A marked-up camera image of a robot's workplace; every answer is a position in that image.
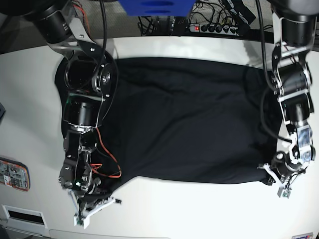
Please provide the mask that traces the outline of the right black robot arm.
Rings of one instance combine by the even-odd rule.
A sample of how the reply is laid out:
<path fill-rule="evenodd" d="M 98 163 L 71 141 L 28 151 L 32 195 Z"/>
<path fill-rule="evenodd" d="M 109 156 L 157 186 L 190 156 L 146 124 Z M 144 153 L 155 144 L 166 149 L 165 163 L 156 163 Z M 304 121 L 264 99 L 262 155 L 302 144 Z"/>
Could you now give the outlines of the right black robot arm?
<path fill-rule="evenodd" d="M 66 130 L 59 182 L 74 203 L 74 225 L 87 228 L 94 214 L 116 202 L 94 172 L 92 154 L 100 144 L 94 135 L 114 100 L 117 64 L 105 45 L 90 38 L 70 0 L 3 0 L 0 11 L 32 22 L 63 56 L 56 73 Z"/>

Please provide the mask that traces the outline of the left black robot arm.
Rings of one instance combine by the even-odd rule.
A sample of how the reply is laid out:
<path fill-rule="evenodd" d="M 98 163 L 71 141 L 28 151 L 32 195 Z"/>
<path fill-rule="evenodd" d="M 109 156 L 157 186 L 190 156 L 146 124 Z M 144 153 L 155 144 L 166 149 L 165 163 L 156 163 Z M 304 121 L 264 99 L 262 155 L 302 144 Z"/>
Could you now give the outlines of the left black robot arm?
<path fill-rule="evenodd" d="M 285 138 L 271 131 L 266 124 L 264 110 L 260 110 L 262 126 L 266 132 L 275 139 L 288 143 L 286 152 L 276 152 L 271 163 L 265 163 L 261 168 L 270 175 L 271 183 L 278 185 L 278 196 L 289 198 L 293 179 L 304 174 L 316 156 L 313 132 L 308 123 L 314 106 L 310 94 L 313 80 L 306 56 L 312 51 L 315 43 L 319 2 L 272 0 L 270 4 L 274 36 L 271 75 L 267 72 L 261 6 L 259 1 L 256 2 L 260 20 L 263 70 L 268 84 L 262 98 L 264 99 L 269 91 L 277 96 L 289 136 Z"/>

